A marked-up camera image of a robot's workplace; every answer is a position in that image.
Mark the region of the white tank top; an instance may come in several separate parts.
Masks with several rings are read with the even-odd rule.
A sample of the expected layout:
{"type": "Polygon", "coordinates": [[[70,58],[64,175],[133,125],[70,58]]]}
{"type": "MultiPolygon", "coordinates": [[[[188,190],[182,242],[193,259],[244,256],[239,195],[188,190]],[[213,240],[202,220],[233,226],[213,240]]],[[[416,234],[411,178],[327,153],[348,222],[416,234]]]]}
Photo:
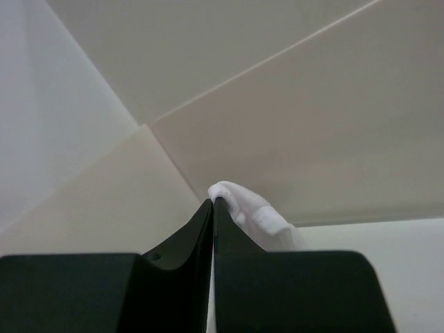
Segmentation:
{"type": "Polygon", "coordinates": [[[233,182],[220,181],[208,189],[214,202],[222,198],[232,220],[267,252],[295,252],[309,247],[298,229],[288,223],[259,194],[233,182]]]}

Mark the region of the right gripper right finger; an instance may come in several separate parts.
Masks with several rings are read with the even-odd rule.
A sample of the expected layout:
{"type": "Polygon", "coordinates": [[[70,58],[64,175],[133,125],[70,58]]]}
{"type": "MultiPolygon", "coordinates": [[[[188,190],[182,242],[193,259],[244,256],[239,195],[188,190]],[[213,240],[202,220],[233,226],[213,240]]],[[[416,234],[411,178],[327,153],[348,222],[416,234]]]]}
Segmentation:
{"type": "Polygon", "coordinates": [[[214,203],[218,332],[394,332],[370,262],[348,250],[267,252],[214,203]]]}

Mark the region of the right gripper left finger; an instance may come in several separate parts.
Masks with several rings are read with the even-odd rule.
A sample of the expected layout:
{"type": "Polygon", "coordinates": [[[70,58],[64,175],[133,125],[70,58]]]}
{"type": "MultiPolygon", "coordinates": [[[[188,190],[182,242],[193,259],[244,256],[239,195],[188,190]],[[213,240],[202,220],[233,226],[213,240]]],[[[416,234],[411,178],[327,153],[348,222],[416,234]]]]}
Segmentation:
{"type": "Polygon", "coordinates": [[[204,332],[212,203],[144,254],[1,258],[2,332],[204,332]]]}

